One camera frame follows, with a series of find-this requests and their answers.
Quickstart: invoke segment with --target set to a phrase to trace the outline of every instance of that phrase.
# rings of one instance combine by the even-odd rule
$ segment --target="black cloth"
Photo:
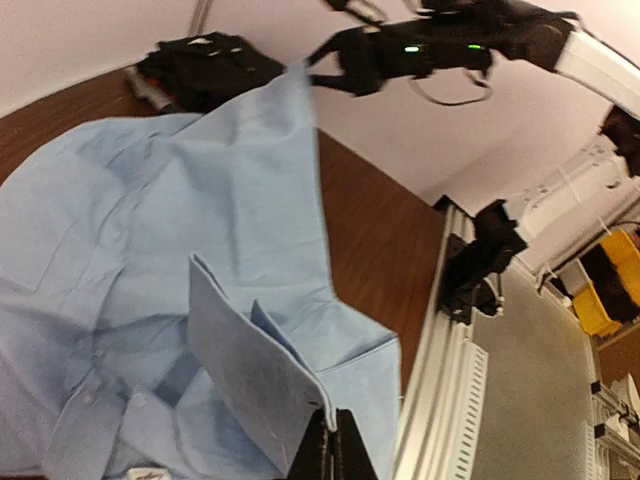
[[[244,38],[220,32],[160,42],[137,67],[183,110],[198,113],[208,113],[284,71],[280,62]]]

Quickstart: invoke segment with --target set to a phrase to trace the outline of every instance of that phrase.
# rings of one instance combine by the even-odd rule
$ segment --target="black clamp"
[[[349,410],[337,410],[331,432],[323,410],[311,416],[286,480],[378,480]]]

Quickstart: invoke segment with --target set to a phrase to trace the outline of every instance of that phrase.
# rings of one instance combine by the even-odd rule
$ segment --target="black mount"
[[[442,208],[450,200],[438,202]],[[502,274],[511,260],[527,248],[527,244],[515,231],[517,222],[510,220],[504,208],[504,200],[498,200],[473,219],[476,239],[466,244],[459,237],[449,239],[447,262],[440,288],[440,310],[452,320],[469,324],[471,309],[495,315],[500,305],[489,287],[486,277]]]

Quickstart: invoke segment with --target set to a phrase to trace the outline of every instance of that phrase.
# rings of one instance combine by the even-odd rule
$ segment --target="light blue shirt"
[[[0,474],[285,477],[322,407],[391,476],[398,341],[333,291],[315,138],[295,64],[204,117],[83,125],[7,180]]]

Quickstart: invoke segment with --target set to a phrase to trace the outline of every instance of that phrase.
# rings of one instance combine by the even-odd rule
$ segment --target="clothing label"
[[[127,473],[129,480],[171,480],[166,468],[132,468]]]

